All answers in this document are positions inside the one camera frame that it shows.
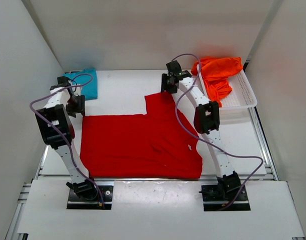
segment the white plastic tray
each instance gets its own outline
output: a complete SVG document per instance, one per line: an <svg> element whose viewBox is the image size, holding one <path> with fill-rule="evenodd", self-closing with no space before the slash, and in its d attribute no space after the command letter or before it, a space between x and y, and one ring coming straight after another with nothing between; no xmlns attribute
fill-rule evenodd
<svg viewBox="0 0 306 240"><path fill-rule="evenodd" d="M207 96L208 94L201 73L199 74L199 81L205 96ZM228 96L221 99L221 111L247 109L255 107L258 104L257 98L243 70L235 76L229 77L228 83L232 91Z"/></svg>

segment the orange cloth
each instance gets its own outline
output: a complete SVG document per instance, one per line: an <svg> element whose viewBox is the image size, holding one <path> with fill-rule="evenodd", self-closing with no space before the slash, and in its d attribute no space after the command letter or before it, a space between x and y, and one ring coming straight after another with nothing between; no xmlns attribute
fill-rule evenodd
<svg viewBox="0 0 306 240"><path fill-rule="evenodd" d="M240 57L203 57L201 61L201 75L205 85L206 93L211 101L217 101L222 107L220 99L230 94L232 88L229 85L228 78L238 74L242 69ZM198 74L198 62L194 63L191 73Z"/></svg>

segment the teal cloth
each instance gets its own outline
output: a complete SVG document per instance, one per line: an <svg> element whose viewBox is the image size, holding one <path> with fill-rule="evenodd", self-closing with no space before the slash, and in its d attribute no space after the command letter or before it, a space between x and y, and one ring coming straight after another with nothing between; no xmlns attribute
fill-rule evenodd
<svg viewBox="0 0 306 240"><path fill-rule="evenodd" d="M85 100L92 100L98 98L98 77L97 73L94 68L92 69L84 69L83 71L79 72L72 72L72 73L65 73L64 76L68 77L69 79L73 79L75 76L79 74L90 74L93 77L93 80L82 87L81 94L85 96ZM90 80L90 76L82 75L77 77L74 81L77 84L85 84L87 81Z"/></svg>

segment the cable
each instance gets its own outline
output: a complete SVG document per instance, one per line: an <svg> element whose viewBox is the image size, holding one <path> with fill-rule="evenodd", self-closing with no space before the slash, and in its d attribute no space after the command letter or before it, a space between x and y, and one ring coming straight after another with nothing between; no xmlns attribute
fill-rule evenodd
<svg viewBox="0 0 306 240"><path fill-rule="evenodd" d="M77 83L76 81L74 81L74 80L71 80L71 82L74 82L74 83L75 83L75 85L78 85L78 83Z"/></svg>
<svg viewBox="0 0 306 240"><path fill-rule="evenodd" d="M66 145L68 146L68 149L69 149L69 153L70 153L70 156L71 156L71 160L72 160L72 163L74 165L74 167L76 168L76 170L78 171L79 174L81 174L86 180L90 181L92 184L94 184L94 186L96 186L96 189L97 189L97 192L99 193L99 196L101 198L101 202L102 202L102 206L103 208L104 207L104 200L103 200L103 195L102 195L102 192L99 188L99 186L96 184L95 181L93 181L91 178L89 178L88 176L86 176L80 169L79 167L77 166L76 162L74 161L74 157L73 157L73 150L72 150L72 147L69 143L69 141L67 140L67 138L65 137L65 135L56 127L54 126L49 120L47 120L44 116L42 116L38 111L36 111L34 108L33 108L33 104L37 103L37 102L40 102L42 100L45 100L45 99L48 99L52 96L54 96L55 94L59 93L59 92L62 92L63 90L65 89L71 89L71 88L76 88L76 87L83 87L87 84L89 84L92 80L93 80L93 76L91 74L88 74L88 73L81 73L77 76L75 76L72 81L74 81L76 78L80 77L80 76L90 76L91 79L86 82L86 83L83 83L83 84L80 84L80 85L71 85L71 86L66 86L66 87L63 87L53 93L51 93L50 95L47 95L45 97L42 97L42 98L39 98L39 99L36 99L34 101L32 101L30 104L29 104L29 108L40 118L42 119L44 122L46 122L48 125L50 125L64 140L64 142L66 143Z"/></svg>
<svg viewBox="0 0 306 240"><path fill-rule="evenodd" d="M191 137L193 137L193 138L195 138L195 139L197 139L197 140L199 140L199 141L202 141L203 143L206 143L206 144L208 144L208 145L210 145L210 146L212 146L212 147L214 147L214 148L220 150L221 152L223 152L224 154L226 154L226 155L228 155L228 156L231 156L231 157L233 157L233 158L239 158L239 159L259 159L259 160L261 160L261 163L258 165L258 167L255 168L255 170L254 170L253 172L251 172L250 175L248 175L248 177L247 177L247 178L244 180L244 182L241 184L239 190L237 191L237 193L236 193L236 195L233 197L233 199L232 199L231 201L229 201L224 207L222 207L222 208L220 208L220 209L218 210L218 211L223 211L223 210L227 209L228 207L230 207L230 206L235 202L235 200L238 198L239 194L241 193L241 191L242 191L243 187L245 186L245 184L247 183L247 181L248 181L248 180L253 176L253 174L254 174L257 170L259 170L260 167L264 164L264 160L263 160L263 158L261 158L261 157L259 157L259 156L239 156L239 155L234 155L234 154L228 153L228 152L226 152L224 149L222 149L222 148L216 146L215 144L213 144L213 143L211 143L211 142L209 142L209 141L206 141L206 140L204 140L204 139L202 139L202 138L200 138L200 137L194 135L194 134L191 133L188 129L186 129L186 127L182 124L182 122L181 122L181 120L180 120L180 118L179 118L179 115L178 115L178 105L179 105L179 103L180 103L180 100L181 100L189 91L191 91L192 88L194 87L195 82L197 81L197 79L198 79L198 77L199 77L199 74L200 74L200 72L201 72L201 61L200 61L200 59L199 59L196 55L194 55L194 54L192 54L192 53L184 53L184 54L178 55L178 56L176 56L175 58L173 58L172 61L174 61L175 59L177 59L177 58L179 58L179 57L181 57L181 56L193 56L193 57L195 57L195 58L197 59L197 61L198 61L198 66L199 66L199 68L198 68L197 76L195 77L192 86L191 86L188 90L186 90L186 91L178 98L178 100L177 100L177 102L176 102L176 104L175 104L175 116L176 116L176 119L177 119L178 123L180 124L180 126L181 126L181 127L191 136Z"/></svg>

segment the black mounting plate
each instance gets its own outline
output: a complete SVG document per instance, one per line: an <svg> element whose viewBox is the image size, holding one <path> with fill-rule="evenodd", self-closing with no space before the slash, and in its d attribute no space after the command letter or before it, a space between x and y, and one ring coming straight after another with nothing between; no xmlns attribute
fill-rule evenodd
<svg viewBox="0 0 306 240"><path fill-rule="evenodd" d="M218 191L218 185L202 185L202 199L204 212L218 211L223 208L223 204L227 203L227 199L223 199L216 193ZM248 194L245 186L243 186L241 193L238 195L235 202L224 209L224 211L250 211Z"/></svg>
<svg viewBox="0 0 306 240"><path fill-rule="evenodd" d="M113 199L112 185L98 185L101 189L104 207L98 204L98 197L93 200L87 200L83 197L78 197L72 189L69 190L66 209L80 209L80 210L111 210Z"/></svg>

